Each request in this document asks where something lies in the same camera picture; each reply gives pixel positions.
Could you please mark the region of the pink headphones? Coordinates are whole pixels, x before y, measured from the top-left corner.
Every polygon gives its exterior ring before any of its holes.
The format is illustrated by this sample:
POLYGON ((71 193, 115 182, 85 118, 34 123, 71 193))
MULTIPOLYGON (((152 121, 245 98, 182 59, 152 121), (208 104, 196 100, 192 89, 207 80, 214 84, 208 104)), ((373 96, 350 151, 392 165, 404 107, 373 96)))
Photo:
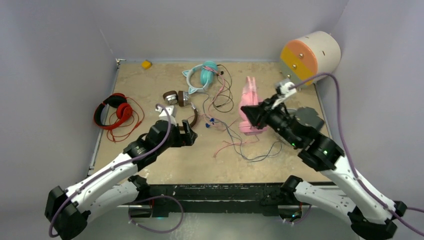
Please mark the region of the pink headphones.
POLYGON ((238 125, 238 129, 242 134, 246 136, 255 136, 256 140, 243 141, 241 139, 239 142, 235 142, 235 143, 227 142, 227 145, 223 146, 222 148, 220 148, 213 154, 214 158, 218 155, 220 151, 222 151, 225 148, 235 147, 235 146, 241 147, 243 144, 252 144, 259 141, 259 138, 257 137, 257 135, 265 132, 267 128, 264 127, 262 129, 258 129, 253 123, 250 123, 247 115, 242 111, 242 107, 254 107, 259 105, 259 103, 261 102, 262 102, 262 99, 258 96, 258 93, 257 93, 257 85, 256 85, 255 77, 247 76, 245 85, 242 89, 240 102, 238 105, 238 114, 239 114, 239 117, 241 118, 241 122, 238 125))

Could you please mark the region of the brown silver headphones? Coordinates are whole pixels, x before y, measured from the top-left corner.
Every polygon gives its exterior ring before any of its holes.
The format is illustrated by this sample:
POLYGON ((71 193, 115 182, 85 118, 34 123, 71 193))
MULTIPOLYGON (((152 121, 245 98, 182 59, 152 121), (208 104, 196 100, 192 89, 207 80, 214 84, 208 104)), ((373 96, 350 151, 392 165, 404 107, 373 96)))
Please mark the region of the brown silver headphones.
POLYGON ((194 113, 194 119, 189 123, 189 126, 193 128, 198 120, 199 113, 197 107, 191 102, 189 93, 187 91, 179 90, 171 90, 162 94, 163 100, 170 105, 178 105, 180 108, 184 108, 186 106, 190 106, 194 113))

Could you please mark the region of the white grey headphones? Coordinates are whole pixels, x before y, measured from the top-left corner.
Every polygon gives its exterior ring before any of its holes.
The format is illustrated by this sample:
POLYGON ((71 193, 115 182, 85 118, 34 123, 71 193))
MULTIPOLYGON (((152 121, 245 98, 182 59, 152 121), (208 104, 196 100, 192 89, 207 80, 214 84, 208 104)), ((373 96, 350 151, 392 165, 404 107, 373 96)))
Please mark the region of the white grey headphones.
POLYGON ((324 123, 314 108, 300 107, 283 120, 278 133, 295 149, 303 149, 320 135, 324 123))

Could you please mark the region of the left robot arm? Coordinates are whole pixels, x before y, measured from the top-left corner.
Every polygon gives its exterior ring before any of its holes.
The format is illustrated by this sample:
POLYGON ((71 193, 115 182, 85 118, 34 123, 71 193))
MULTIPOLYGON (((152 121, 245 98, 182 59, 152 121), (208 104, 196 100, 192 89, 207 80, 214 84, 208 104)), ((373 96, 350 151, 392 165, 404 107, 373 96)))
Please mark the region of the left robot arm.
POLYGON ((99 171, 65 189, 53 188, 44 210, 49 237, 71 240, 89 222, 123 204, 155 205, 166 196, 150 195, 150 185, 138 172, 167 149, 192 146, 197 138, 187 120, 182 125, 158 120, 99 171))

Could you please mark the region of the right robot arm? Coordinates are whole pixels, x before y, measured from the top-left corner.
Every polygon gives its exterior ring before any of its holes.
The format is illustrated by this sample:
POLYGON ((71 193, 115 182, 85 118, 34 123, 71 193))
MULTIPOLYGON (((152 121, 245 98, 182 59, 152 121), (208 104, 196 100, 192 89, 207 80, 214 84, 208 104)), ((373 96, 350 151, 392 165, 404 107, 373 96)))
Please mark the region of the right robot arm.
POLYGON ((269 99, 240 109, 253 127, 273 129, 299 151, 303 163, 343 191, 343 195, 330 193, 291 175, 280 191, 284 202, 292 204, 298 200, 325 210, 365 240, 388 240, 395 235, 394 220, 404 215, 407 206, 381 194, 350 167, 342 148, 321 133, 324 121, 315 109, 300 107, 292 112, 280 107, 273 109, 269 99))

